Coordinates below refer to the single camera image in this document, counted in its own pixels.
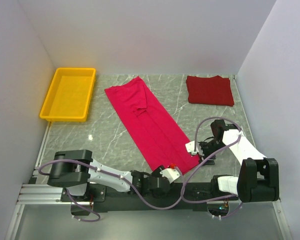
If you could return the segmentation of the bright red t-shirt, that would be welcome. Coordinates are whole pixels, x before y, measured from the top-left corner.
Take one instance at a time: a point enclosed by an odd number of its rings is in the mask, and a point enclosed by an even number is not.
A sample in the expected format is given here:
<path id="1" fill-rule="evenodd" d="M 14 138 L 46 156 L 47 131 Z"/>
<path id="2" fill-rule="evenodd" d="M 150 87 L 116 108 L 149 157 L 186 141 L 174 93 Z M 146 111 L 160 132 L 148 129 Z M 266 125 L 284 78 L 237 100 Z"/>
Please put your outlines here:
<path id="1" fill-rule="evenodd" d="M 105 94 L 151 170 L 173 165 L 185 174 L 199 164 L 186 150 L 189 138 L 140 77 Z"/>

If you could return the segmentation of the yellow plastic tray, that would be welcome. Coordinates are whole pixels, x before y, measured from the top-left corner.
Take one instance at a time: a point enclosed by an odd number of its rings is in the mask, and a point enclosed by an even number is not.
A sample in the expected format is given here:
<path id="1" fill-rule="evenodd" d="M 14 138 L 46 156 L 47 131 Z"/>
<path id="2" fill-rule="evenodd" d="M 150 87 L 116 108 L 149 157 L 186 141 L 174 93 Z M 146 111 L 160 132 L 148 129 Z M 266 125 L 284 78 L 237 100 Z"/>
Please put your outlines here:
<path id="1" fill-rule="evenodd" d="M 96 73 L 95 68 L 57 68 L 39 117 L 48 122 L 85 122 Z"/>

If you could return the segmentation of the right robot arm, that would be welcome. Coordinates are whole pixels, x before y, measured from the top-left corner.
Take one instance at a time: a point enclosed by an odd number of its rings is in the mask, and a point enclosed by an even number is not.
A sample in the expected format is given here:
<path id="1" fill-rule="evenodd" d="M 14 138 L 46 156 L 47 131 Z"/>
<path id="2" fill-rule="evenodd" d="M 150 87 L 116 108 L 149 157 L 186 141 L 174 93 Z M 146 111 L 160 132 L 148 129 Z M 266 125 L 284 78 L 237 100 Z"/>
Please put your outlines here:
<path id="1" fill-rule="evenodd" d="M 201 162 L 213 161 L 217 153 L 228 148 L 240 165 L 238 176 L 213 177 L 209 187 L 211 197 L 220 200 L 228 193 L 243 203 L 277 201 L 280 196 L 277 160 L 260 153 L 238 125 L 226 122 L 224 118 L 216 118 L 210 124 L 212 137 L 195 142 L 195 152 Z"/>

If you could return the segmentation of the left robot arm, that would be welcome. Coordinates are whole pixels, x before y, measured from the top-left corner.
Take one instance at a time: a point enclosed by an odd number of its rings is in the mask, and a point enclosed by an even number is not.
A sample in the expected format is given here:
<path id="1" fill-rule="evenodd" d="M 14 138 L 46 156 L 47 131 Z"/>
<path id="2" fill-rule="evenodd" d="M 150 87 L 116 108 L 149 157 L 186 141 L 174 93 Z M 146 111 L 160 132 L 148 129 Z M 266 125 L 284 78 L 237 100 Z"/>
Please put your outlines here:
<path id="1" fill-rule="evenodd" d="M 47 184 L 65 188 L 78 201 L 89 197 L 90 183 L 110 187 L 119 193 L 138 191 L 145 196 L 148 193 L 165 194 L 173 182 L 168 168 L 159 167 L 151 174 L 136 170 L 120 171 L 94 160 L 92 152 L 85 149 L 56 152 L 53 161 Z"/>

